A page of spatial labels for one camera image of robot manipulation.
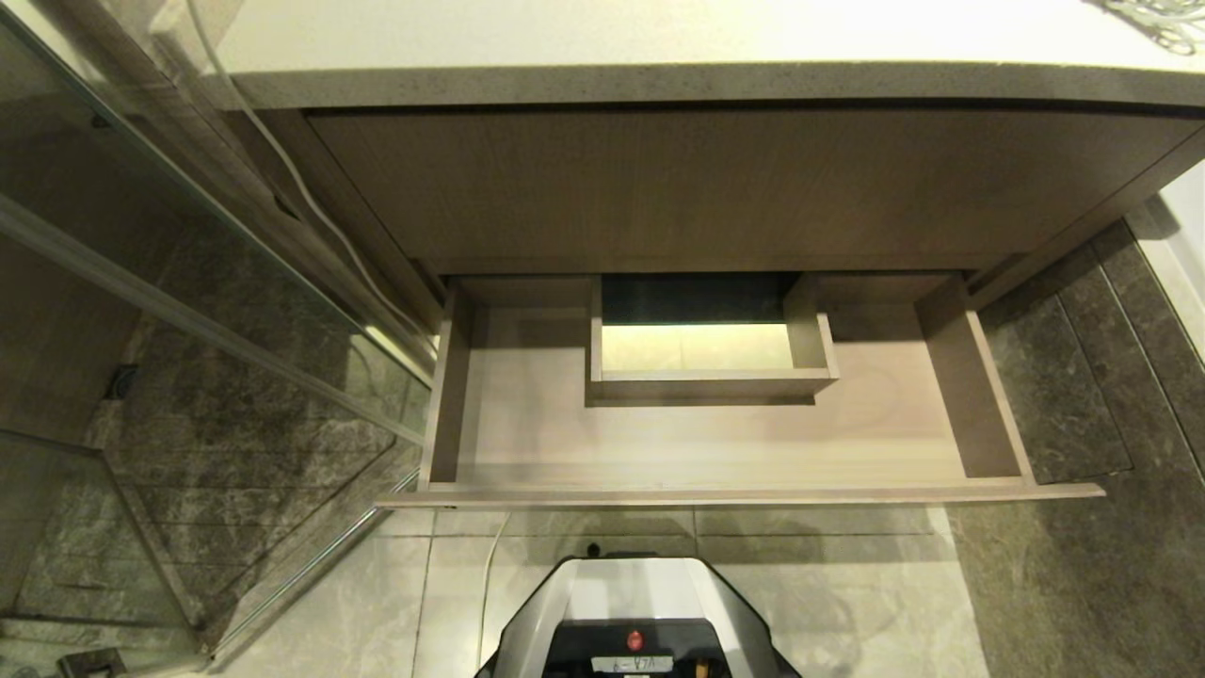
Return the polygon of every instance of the countertop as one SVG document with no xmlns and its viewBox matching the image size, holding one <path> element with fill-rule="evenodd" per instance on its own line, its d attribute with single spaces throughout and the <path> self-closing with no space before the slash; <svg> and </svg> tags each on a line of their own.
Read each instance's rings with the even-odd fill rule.
<svg viewBox="0 0 1205 678">
<path fill-rule="evenodd" d="M 1205 106 L 1205 55 L 1171 53 L 1084 0 L 243 0 L 218 51 L 264 108 L 864 98 Z"/>
</svg>

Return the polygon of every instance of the power cord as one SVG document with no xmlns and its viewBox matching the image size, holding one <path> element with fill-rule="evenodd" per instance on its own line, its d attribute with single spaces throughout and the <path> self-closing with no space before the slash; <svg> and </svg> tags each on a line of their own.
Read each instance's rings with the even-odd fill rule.
<svg viewBox="0 0 1205 678">
<path fill-rule="evenodd" d="M 489 555 L 486 558 L 486 572 L 481 579 L 481 619 L 477 620 L 477 668 L 481 668 L 481 645 L 486 642 L 486 603 L 489 601 L 489 570 L 494 565 L 494 552 L 498 550 L 498 542 L 502 538 L 506 524 L 511 521 L 507 513 L 502 524 L 498 526 L 498 535 L 494 535 L 494 543 L 489 547 Z"/>
<path fill-rule="evenodd" d="M 230 72 L 227 71 L 225 65 L 223 65 L 222 63 L 222 59 L 218 58 L 217 49 L 213 48 L 213 43 L 210 42 L 210 37 L 205 33 L 205 26 L 204 24 L 201 24 L 201 14 L 196 10 L 196 0 L 184 0 L 184 4 L 188 6 L 188 16 L 192 18 L 193 28 L 196 30 L 196 36 L 201 41 L 201 48 L 205 49 L 205 54 L 208 57 L 210 63 L 213 64 L 213 70 L 217 72 L 218 78 L 222 79 L 227 89 L 229 89 L 230 93 L 234 95 L 235 102 L 239 105 L 239 110 L 241 110 L 242 113 L 247 116 L 247 118 L 251 120 L 251 124 L 253 124 L 255 129 L 259 130 L 259 134 L 263 135 L 264 140 L 268 141 L 268 145 L 272 147 L 272 151 L 276 152 L 276 155 L 281 159 L 281 161 L 284 163 L 284 167 L 289 171 L 289 176 L 293 177 L 293 182 L 296 184 L 298 190 L 301 193 L 301 197 L 305 199 L 306 205 L 308 205 L 311 210 L 313 210 L 313 213 L 318 216 L 318 220 L 321 220 L 323 225 L 325 225 L 335 235 L 335 237 L 337 237 L 339 241 L 343 244 L 343 248 L 347 250 L 348 257 L 351 257 L 352 261 L 355 264 L 355 267 L 359 270 L 360 276 L 364 278 L 364 282 L 368 283 L 369 288 L 372 290 L 374 295 L 376 295 L 377 300 L 384 303 L 386 307 L 388 307 L 389 311 L 393 312 L 399 319 L 410 325 L 410 328 L 422 338 L 422 341 L 434 353 L 436 350 L 435 343 L 431 342 L 431 338 L 428 335 L 427 329 L 424 329 L 419 323 L 415 322 L 415 319 L 410 317 L 408 313 L 399 308 L 393 301 L 388 299 L 388 296 L 386 296 L 384 291 L 382 291 L 381 288 L 377 287 L 377 283 L 372 279 L 372 276 L 369 275 L 368 267 L 360 259 L 359 252 L 355 250 L 355 247 L 352 244 L 352 241 L 348 240 L 347 234 L 345 234 L 342 229 L 340 229 L 339 225 L 335 224 L 334 219 L 331 219 L 330 216 L 327 214 L 325 210 L 322 208 L 322 206 L 315 199 L 313 194 L 310 193 L 310 188 L 306 185 L 305 179 L 301 178 L 301 172 L 298 171 L 296 164 L 293 163 L 293 158 L 289 157 L 288 152 L 284 151 L 284 147 L 281 146 L 281 142 L 277 141 L 276 135 L 274 135 L 271 130 L 268 129 L 268 125 L 264 124 L 264 120 L 261 120 L 259 116 L 255 114 L 255 111 L 252 110 L 251 104 L 247 102 L 247 99 L 242 95 L 242 92 L 234 83 L 234 78 L 230 77 Z"/>
</svg>

